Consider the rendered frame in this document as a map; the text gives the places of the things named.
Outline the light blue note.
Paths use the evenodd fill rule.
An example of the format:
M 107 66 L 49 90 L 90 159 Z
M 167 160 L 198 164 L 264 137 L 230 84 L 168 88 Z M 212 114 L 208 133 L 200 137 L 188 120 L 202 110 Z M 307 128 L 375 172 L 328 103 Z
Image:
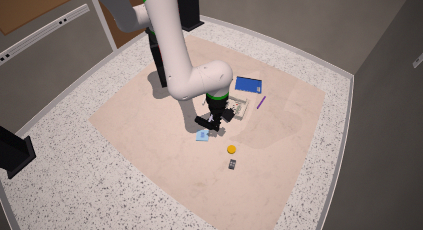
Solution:
M 196 132 L 196 141 L 208 141 L 209 130 L 198 130 Z

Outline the blue notebook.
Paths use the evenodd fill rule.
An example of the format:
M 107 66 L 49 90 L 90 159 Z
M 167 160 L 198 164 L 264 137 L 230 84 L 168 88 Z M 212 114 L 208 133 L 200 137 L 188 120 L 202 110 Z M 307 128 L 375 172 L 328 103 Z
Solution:
M 235 90 L 262 93 L 262 80 L 239 77 L 236 78 Z

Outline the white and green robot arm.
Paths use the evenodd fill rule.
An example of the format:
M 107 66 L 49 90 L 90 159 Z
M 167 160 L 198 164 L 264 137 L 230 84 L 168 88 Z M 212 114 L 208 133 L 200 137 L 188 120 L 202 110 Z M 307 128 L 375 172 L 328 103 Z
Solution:
M 188 101 L 206 94 L 206 102 L 214 108 L 221 108 L 229 102 L 233 71 L 222 60 L 192 66 L 182 31 L 178 0 L 143 0 L 144 4 L 135 7 L 129 0 L 99 1 L 110 11 L 122 32 L 146 28 L 151 41 L 158 44 L 167 89 L 174 99 Z

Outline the yellow short cylinder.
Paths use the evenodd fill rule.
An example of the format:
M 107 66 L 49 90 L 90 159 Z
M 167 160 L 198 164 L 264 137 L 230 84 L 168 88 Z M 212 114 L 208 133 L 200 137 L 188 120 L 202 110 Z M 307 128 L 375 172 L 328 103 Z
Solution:
M 235 153 L 235 151 L 236 151 L 236 148 L 235 148 L 235 146 L 230 145 L 230 146 L 227 148 L 227 151 L 228 151 L 228 153 L 229 153 L 229 154 L 234 154 L 234 153 Z

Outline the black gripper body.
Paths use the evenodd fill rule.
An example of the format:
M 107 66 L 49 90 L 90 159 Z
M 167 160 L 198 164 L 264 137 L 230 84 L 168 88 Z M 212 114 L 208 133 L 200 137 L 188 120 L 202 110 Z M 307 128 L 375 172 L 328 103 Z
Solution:
M 225 110 L 226 106 L 223 106 L 221 108 L 214 108 L 209 105 L 208 108 L 210 110 L 210 116 L 213 114 L 212 117 L 217 118 L 217 114 L 222 113 Z

